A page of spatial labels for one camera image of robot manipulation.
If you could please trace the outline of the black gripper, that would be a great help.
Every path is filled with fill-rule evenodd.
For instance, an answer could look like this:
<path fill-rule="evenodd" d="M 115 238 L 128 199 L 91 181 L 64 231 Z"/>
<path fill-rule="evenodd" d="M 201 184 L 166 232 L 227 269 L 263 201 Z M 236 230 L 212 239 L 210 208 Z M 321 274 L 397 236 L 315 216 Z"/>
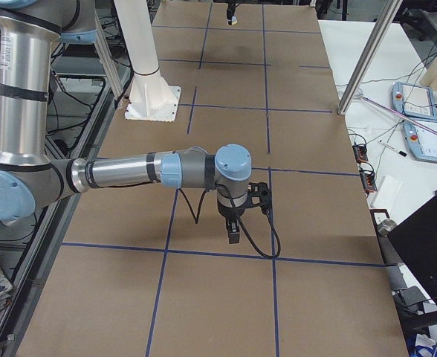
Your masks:
<path fill-rule="evenodd" d="M 239 217 L 245 212 L 245 208 L 228 207 L 221 202 L 218 202 L 217 206 L 219 213 L 225 218 L 229 243 L 238 244 L 240 242 Z"/>
<path fill-rule="evenodd" d="M 226 17 L 227 19 L 235 19 L 236 0 L 227 0 Z"/>

